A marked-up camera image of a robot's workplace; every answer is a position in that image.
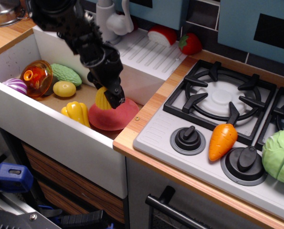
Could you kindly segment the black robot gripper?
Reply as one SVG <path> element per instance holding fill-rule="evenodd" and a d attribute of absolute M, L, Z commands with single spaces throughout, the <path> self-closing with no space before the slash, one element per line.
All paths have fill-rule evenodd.
<path fill-rule="evenodd" d="M 107 88 L 104 95 L 113 109 L 125 103 L 125 93 L 120 85 L 119 75 L 123 70 L 118 50 L 108 42 L 83 44 L 79 49 L 80 61 L 94 78 L 92 84 L 97 90 Z"/>

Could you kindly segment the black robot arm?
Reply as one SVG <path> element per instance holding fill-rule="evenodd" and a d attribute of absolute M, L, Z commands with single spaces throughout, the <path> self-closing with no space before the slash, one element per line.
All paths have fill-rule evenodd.
<path fill-rule="evenodd" d="M 29 16 L 43 31 L 56 32 L 81 64 L 89 69 L 87 79 L 96 89 L 106 88 L 104 97 L 113 109 L 125 102 L 118 50 L 102 39 L 99 26 L 79 0 L 27 0 Z"/>

